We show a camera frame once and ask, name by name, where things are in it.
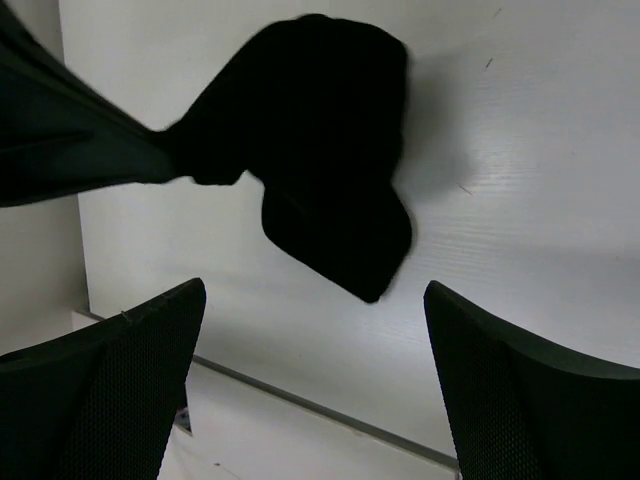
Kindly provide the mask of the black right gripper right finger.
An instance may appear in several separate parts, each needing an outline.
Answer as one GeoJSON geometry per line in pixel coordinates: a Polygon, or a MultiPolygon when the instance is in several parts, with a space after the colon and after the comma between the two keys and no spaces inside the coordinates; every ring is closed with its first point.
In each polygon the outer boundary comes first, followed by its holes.
{"type": "Polygon", "coordinates": [[[437,281],[424,309],[463,478],[638,478],[638,369],[546,340],[437,281]]]}

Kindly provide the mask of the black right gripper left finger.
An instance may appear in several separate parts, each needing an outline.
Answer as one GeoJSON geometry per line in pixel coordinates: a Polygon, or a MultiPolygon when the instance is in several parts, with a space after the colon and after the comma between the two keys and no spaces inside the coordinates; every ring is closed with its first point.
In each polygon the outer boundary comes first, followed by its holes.
{"type": "Polygon", "coordinates": [[[4,479],[155,479],[206,306],[199,278],[1,358],[4,479]]]}

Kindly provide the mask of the black skirt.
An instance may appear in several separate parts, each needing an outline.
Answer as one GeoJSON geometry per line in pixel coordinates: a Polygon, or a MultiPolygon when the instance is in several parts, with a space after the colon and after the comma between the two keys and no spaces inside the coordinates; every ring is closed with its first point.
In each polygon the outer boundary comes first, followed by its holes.
{"type": "Polygon", "coordinates": [[[383,29],[306,14],[254,34],[169,127],[154,131],[53,57],[1,9],[1,203],[188,177],[264,187],[261,223],[285,253],[366,303],[413,232],[393,187],[409,52],[383,29]]]}

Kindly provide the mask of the aluminium table edge rail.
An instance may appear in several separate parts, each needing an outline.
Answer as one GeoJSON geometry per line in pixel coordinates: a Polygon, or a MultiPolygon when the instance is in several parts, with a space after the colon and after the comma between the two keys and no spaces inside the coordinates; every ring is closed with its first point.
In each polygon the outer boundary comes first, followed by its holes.
{"type": "Polygon", "coordinates": [[[424,327],[374,335],[210,310],[196,361],[446,467],[458,465],[424,327]]]}

